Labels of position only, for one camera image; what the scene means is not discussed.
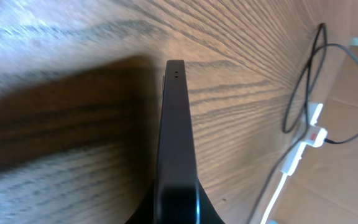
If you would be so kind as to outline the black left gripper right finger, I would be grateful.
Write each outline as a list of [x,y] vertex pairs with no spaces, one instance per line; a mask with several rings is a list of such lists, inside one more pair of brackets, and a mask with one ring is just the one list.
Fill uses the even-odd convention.
[[201,224],[224,224],[218,213],[215,211],[213,204],[209,200],[201,182],[198,182],[199,190],[199,207]]

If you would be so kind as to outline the blue Galaxy smartphone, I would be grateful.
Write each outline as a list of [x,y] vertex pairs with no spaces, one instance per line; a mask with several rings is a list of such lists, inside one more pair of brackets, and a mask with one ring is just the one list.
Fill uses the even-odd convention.
[[168,60],[166,64],[158,140],[154,222],[200,222],[198,174],[183,60]]

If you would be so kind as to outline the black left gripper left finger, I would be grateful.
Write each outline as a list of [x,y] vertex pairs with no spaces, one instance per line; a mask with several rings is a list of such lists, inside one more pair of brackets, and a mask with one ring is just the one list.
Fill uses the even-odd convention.
[[155,182],[152,182],[141,203],[125,224],[154,223]]

